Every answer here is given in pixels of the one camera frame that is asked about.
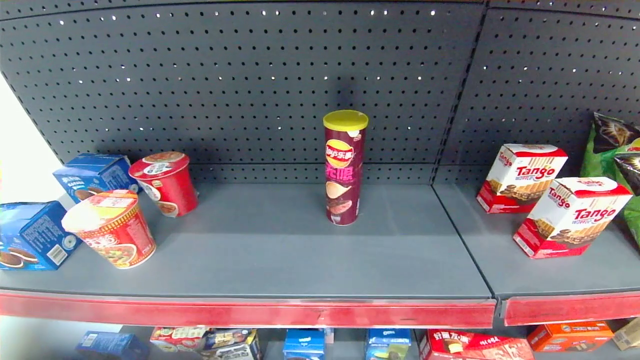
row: lay's chip canister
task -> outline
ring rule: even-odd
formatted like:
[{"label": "lay's chip canister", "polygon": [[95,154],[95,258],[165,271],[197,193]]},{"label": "lay's chip canister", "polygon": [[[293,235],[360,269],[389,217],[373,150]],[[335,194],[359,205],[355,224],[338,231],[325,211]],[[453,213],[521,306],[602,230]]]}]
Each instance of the lay's chip canister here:
[{"label": "lay's chip canister", "polygon": [[338,110],[324,116],[326,138],[326,216],[345,226],[358,218],[360,184],[364,160],[367,115],[355,110]]}]

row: green snack bag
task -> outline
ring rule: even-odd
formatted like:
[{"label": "green snack bag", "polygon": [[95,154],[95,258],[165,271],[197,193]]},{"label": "green snack bag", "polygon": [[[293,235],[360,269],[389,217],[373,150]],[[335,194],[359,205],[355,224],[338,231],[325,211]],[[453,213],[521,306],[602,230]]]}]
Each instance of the green snack bag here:
[{"label": "green snack bag", "polygon": [[616,180],[613,157],[620,152],[640,151],[640,128],[613,117],[593,113],[581,177],[606,176]]},{"label": "green snack bag", "polygon": [[640,245],[640,152],[623,152],[614,156],[616,181],[634,196],[622,211],[634,239]]}]

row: white wall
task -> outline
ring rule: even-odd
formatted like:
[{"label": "white wall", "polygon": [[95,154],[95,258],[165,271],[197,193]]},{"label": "white wall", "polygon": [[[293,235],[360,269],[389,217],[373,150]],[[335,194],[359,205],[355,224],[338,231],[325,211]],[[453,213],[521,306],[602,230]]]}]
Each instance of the white wall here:
[{"label": "white wall", "polygon": [[65,194],[51,173],[60,162],[0,77],[0,202],[50,201]]}]

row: red noodle cup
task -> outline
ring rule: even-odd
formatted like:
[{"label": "red noodle cup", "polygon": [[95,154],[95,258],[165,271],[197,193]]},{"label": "red noodle cup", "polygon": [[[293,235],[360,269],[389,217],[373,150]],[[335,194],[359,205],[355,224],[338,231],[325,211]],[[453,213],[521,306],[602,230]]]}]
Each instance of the red noodle cup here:
[{"label": "red noodle cup", "polygon": [[119,269],[138,266],[156,251],[138,196],[130,190],[111,190],[81,201],[62,218],[62,227]]},{"label": "red noodle cup", "polygon": [[198,206],[188,165],[189,157],[181,152],[160,152],[136,161],[129,175],[138,180],[162,214],[181,217]]},{"label": "red noodle cup", "polygon": [[358,218],[367,115],[339,110],[324,116],[326,216],[335,225]]}]

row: red shelf edge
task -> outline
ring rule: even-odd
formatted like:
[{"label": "red shelf edge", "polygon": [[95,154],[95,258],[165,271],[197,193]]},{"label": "red shelf edge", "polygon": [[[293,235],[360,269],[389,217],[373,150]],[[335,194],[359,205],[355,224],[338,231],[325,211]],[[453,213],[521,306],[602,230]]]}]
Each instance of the red shelf edge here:
[{"label": "red shelf edge", "polygon": [[640,316],[640,291],[512,297],[505,307],[506,326],[629,318]]},{"label": "red shelf edge", "polygon": [[100,297],[0,290],[0,315],[146,326],[490,328],[496,301]]}]

